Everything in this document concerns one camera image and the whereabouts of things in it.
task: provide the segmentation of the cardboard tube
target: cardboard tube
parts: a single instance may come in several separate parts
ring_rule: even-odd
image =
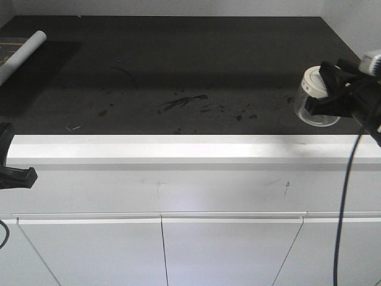
[[[46,34],[37,31],[17,52],[0,66],[0,86],[46,41]]]

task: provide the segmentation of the white wall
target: white wall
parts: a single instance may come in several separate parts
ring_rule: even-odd
[[[325,0],[321,16],[359,57],[381,49],[381,0]]]
[[[11,0],[0,0],[0,28],[15,16]]]
[[[13,0],[17,15],[320,16],[323,0]]]

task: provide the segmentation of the small wire scrap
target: small wire scrap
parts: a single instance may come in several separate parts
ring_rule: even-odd
[[[71,122],[69,122],[69,123],[65,126],[65,128],[66,128],[68,131],[70,131],[70,132],[72,132],[72,131],[74,131],[74,130],[77,130],[77,129],[79,129],[79,128],[82,127],[82,126],[77,126],[77,127],[73,127],[73,128],[71,128],[70,125],[71,125]]]

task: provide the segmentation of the cabinet door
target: cabinet door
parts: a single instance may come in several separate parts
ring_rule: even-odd
[[[0,250],[1,286],[58,286],[53,275],[25,237],[15,219],[4,222],[10,229],[10,238]],[[0,242],[5,229],[0,226]]]
[[[164,218],[169,286],[271,286],[301,219]]]
[[[331,286],[337,219],[305,219],[275,286]],[[381,219],[345,219],[339,285],[374,286],[381,278]]]
[[[62,286],[167,285],[160,218],[20,225]]]

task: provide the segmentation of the cabinet panel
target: cabinet panel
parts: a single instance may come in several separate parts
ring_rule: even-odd
[[[301,219],[163,219],[169,286],[271,286]]]
[[[32,189],[4,190],[0,209],[7,213],[155,212],[157,179],[112,165],[36,166]]]
[[[161,220],[20,220],[62,286],[166,286]]]
[[[1,286],[59,286],[18,227],[15,219],[4,222],[10,229],[10,238],[0,250]],[[5,229],[0,226],[0,241]]]
[[[340,206],[344,170],[335,166],[221,166],[163,173],[165,212],[332,212]],[[347,211],[381,210],[380,172],[355,170]]]
[[[153,164],[38,168],[31,190],[3,190],[7,213],[332,212],[344,165]],[[379,171],[354,170],[347,211],[380,211]]]
[[[331,286],[337,219],[305,219],[275,286]],[[381,219],[346,219],[339,285],[374,286],[381,279]]]

